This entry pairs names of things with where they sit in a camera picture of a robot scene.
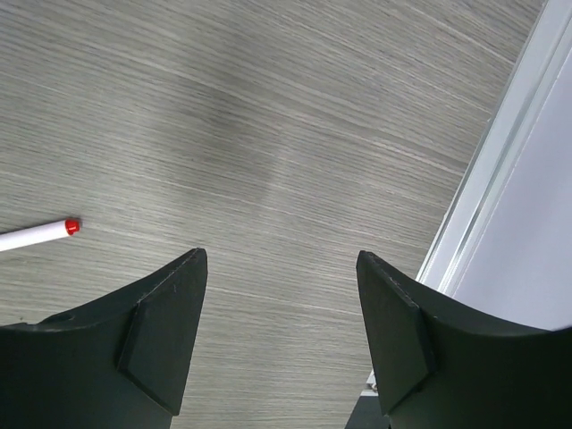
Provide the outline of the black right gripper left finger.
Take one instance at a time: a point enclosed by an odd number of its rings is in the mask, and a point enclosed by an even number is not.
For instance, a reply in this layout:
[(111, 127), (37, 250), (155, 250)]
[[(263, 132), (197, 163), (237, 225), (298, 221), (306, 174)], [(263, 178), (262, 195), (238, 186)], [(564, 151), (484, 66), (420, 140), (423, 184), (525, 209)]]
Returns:
[(181, 412), (207, 281), (195, 248), (36, 324), (1, 329), (4, 428), (167, 428)]

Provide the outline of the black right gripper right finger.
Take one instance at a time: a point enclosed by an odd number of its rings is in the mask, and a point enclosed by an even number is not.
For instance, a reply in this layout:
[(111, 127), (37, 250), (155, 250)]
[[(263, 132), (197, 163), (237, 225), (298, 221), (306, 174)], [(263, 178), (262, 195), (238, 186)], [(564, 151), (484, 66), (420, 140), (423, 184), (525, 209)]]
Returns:
[(361, 251), (357, 286), (393, 428), (568, 428), (571, 331), (488, 315)]

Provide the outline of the red whiteboard marker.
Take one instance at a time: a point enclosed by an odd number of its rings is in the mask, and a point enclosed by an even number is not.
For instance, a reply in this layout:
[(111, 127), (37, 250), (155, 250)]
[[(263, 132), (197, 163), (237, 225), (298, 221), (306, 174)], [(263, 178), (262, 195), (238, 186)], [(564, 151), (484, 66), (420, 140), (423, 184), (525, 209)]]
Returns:
[(62, 221), (46, 223), (18, 231), (2, 233), (0, 249), (4, 252), (52, 240), (60, 240), (71, 237), (75, 233), (79, 232), (80, 228), (80, 220), (64, 219)]

